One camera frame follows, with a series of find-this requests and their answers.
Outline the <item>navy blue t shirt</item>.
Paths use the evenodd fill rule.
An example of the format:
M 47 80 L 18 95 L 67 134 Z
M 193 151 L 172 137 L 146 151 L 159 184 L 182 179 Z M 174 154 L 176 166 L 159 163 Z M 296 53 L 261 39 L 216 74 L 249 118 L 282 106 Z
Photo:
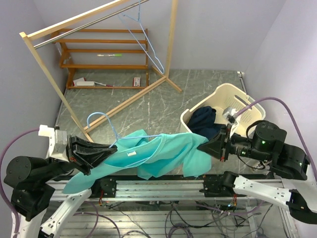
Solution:
M 222 127 L 222 124 L 216 123 L 216 109 L 205 106 L 196 109 L 190 117 L 187 127 L 192 133 L 213 139 Z

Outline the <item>teal t shirt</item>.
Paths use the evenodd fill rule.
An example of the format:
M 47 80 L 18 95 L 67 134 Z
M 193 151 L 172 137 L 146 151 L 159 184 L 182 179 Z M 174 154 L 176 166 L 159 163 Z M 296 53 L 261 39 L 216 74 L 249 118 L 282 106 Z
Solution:
M 194 133 L 161 134 L 152 140 L 144 130 L 137 130 L 119 139 L 117 152 L 91 170 L 90 175 L 79 172 L 63 189 L 64 194 L 79 193 L 94 182 L 118 171 L 136 168 L 138 177 L 161 177 L 182 166 L 183 175 L 198 177 L 211 169 L 211 156 L 198 150 L 207 138 Z

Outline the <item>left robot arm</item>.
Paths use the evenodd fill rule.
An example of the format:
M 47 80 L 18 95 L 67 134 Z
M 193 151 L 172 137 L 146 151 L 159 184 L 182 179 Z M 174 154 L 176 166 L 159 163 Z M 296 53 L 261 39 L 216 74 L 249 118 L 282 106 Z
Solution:
M 18 156 L 10 161 L 4 183 L 12 187 L 9 205 L 12 209 L 14 238 L 57 238 L 69 219 L 89 197 L 97 196 L 101 184 L 85 182 L 83 191 L 67 196 L 58 209 L 42 221 L 55 188 L 47 182 L 73 169 L 89 175 L 93 168 L 117 151 L 115 145 L 102 145 L 77 136 L 49 136 L 49 158 Z

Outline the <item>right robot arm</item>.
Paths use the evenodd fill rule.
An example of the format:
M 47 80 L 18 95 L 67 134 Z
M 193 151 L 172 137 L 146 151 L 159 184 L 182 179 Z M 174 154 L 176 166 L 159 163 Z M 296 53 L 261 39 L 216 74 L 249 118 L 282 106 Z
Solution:
M 226 161 L 230 154 L 238 158 L 246 157 L 259 162 L 269 162 L 269 170 L 279 177 L 293 181 L 306 181 L 307 170 L 311 164 L 306 152 L 285 143 L 287 132 L 266 120 L 253 123 L 255 127 L 252 138 L 231 135 L 229 125 L 222 125 L 220 132 L 213 139 L 198 146 L 220 161 Z M 222 194 L 251 196 L 289 211 L 290 215 L 303 223 L 317 223 L 317 207 L 309 201 L 303 188 L 278 188 L 255 182 L 242 175 L 225 171 L 217 188 L 205 187 L 206 196 Z

